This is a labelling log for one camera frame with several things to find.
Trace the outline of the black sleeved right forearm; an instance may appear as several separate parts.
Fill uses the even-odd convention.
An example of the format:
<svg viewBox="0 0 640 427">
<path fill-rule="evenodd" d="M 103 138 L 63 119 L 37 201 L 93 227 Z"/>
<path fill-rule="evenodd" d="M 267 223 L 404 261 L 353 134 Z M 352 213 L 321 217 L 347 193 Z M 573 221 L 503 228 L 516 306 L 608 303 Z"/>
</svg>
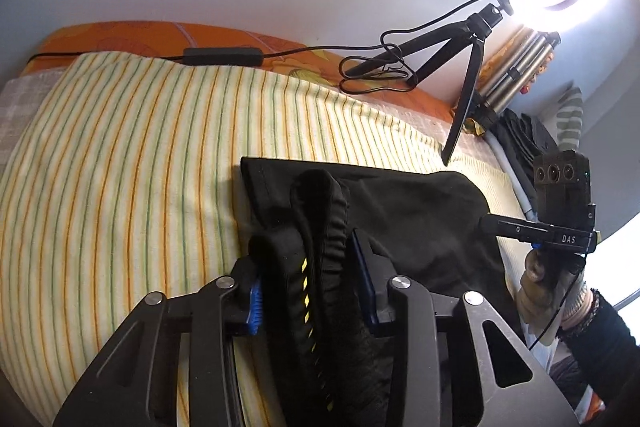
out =
<svg viewBox="0 0 640 427">
<path fill-rule="evenodd" d="M 605 405 L 600 425 L 638 424 L 639 346 L 611 303 L 597 289 L 590 294 L 590 307 L 579 322 L 561 326 L 560 339 Z"/>
</svg>

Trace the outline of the right hand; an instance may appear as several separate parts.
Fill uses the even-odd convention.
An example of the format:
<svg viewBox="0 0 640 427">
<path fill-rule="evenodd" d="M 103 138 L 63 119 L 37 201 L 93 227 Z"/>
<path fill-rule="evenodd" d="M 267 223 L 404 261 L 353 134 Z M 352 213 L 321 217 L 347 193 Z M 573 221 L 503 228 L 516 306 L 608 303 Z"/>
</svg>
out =
<svg viewBox="0 0 640 427">
<path fill-rule="evenodd" d="M 560 331 L 574 329 L 587 317 L 593 293 L 585 281 L 585 258 L 532 249 L 525 258 L 516 306 L 528 331 L 545 346 Z"/>
</svg>

